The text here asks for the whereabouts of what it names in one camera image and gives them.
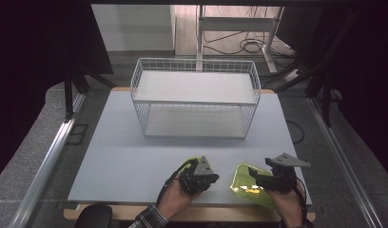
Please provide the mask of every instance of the sleeve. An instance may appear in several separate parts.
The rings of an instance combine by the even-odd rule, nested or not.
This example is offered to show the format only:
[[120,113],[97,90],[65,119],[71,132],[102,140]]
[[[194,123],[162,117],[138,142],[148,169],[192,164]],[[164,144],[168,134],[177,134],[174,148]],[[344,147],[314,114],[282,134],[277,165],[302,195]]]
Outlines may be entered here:
[[168,223],[167,218],[154,206],[148,206],[136,218],[129,228],[161,228]]

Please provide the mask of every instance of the black stand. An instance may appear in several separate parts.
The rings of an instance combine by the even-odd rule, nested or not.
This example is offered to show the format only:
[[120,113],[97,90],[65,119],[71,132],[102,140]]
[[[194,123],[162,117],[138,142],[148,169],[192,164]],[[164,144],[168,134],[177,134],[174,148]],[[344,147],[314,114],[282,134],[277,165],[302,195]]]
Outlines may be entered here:
[[73,116],[73,105],[72,105],[72,83],[81,94],[87,94],[89,92],[89,84],[84,75],[89,75],[100,83],[114,88],[116,85],[104,78],[102,75],[94,73],[86,66],[79,66],[76,69],[74,66],[68,67],[65,83],[65,95],[66,95],[66,117],[65,122],[67,123]]

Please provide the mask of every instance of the white table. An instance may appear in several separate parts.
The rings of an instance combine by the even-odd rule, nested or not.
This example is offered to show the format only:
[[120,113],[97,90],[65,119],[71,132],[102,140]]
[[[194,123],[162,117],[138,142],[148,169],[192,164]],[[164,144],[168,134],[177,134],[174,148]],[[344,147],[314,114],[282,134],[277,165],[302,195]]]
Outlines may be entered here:
[[[116,88],[108,97],[68,200],[148,205],[183,161],[205,155],[220,178],[193,206],[254,207],[229,189],[237,165],[245,162],[269,170],[264,158],[283,152],[297,157],[276,94],[262,94],[245,140],[156,139],[144,137],[129,92]],[[303,180],[301,170],[296,172]]]

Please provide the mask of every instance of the person's right hand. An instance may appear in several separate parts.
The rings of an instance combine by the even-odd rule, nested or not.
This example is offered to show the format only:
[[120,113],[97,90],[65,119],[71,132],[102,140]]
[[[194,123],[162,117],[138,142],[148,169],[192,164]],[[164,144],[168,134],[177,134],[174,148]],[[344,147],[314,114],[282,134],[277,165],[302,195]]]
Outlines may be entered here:
[[[304,198],[305,192],[299,180],[297,187],[301,191],[301,194]],[[270,190],[265,190],[265,192],[274,201],[275,209],[277,210],[278,215],[280,215],[287,228],[302,227],[301,200],[299,199],[298,195],[296,195],[294,190],[291,190],[286,194],[281,194]]]

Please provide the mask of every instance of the wire basket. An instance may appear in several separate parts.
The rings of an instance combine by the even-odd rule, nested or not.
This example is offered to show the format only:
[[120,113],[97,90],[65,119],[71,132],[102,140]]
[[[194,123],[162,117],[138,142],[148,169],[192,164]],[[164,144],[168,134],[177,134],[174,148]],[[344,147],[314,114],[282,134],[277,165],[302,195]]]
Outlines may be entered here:
[[138,60],[131,98],[147,137],[245,139],[261,86],[252,61]]

